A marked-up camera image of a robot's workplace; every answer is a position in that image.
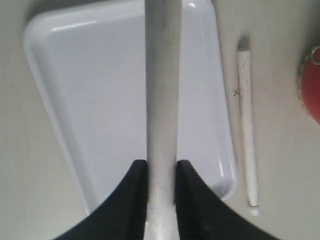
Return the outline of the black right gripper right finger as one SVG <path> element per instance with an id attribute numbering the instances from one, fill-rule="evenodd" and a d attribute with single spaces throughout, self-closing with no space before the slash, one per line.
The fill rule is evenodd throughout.
<path id="1" fill-rule="evenodd" d="M 181 240 L 274 240 L 229 208 L 188 160 L 176 164 L 176 217 Z"/>

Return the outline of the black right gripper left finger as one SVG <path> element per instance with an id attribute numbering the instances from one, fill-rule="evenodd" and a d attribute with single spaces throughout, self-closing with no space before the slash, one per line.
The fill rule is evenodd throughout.
<path id="1" fill-rule="evenodd" d="M 135 160 L 111 195 L 57 240 L 142 240 L 148 204 L 148 164 Z"/>

